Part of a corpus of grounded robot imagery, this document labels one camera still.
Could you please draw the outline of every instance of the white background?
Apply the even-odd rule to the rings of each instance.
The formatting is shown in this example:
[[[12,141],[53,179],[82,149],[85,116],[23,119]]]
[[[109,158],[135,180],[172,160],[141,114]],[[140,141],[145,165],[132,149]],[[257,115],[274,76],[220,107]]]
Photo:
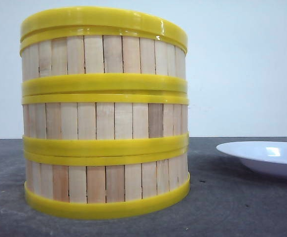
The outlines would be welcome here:
[[[188,34],[190,136],[287,136],[287,0],[0,0],[0,138],[21,138],[20,24],[48,8],[150,13]]]

